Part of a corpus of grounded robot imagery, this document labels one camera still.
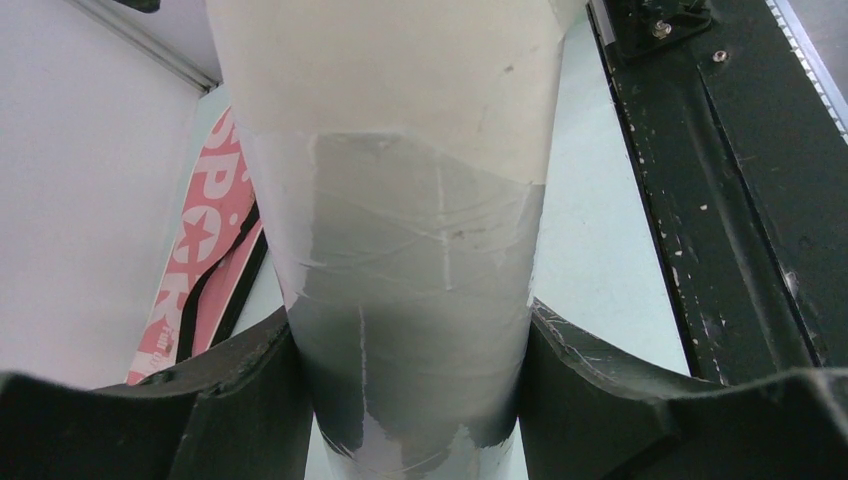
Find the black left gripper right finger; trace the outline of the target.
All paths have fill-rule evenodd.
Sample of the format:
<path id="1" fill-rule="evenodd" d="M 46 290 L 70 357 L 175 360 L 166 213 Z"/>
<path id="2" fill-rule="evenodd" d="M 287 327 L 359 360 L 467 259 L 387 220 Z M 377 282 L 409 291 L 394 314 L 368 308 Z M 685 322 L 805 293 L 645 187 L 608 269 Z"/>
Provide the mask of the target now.
<path id="1" fill-rule="evenodd" d="M 843 479 L 847 372 L 738 386 L 637 358 L 535 302 L 519 420 L 532 479 Z"/>

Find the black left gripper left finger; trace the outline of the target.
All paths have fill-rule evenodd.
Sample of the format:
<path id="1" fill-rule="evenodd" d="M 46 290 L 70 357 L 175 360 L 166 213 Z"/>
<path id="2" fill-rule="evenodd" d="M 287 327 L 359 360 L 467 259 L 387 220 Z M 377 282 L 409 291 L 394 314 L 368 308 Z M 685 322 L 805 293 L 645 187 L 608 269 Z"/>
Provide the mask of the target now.
<path id="1" fill-rule="evenodd" d="M 5 479 L 301 479 L 311 426 L 284 310 L 132 386 L 1 376 Z"/>

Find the white shuttlecock tube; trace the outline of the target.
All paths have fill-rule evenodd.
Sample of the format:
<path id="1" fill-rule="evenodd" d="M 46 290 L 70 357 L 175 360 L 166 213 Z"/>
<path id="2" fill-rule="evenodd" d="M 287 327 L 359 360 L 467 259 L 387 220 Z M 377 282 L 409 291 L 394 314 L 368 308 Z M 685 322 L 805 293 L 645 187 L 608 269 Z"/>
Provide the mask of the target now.
<path id="1" fill-rule="evenodd" d="M 336 479 L 505 479 L 580 1 L 210 1 Z"/>

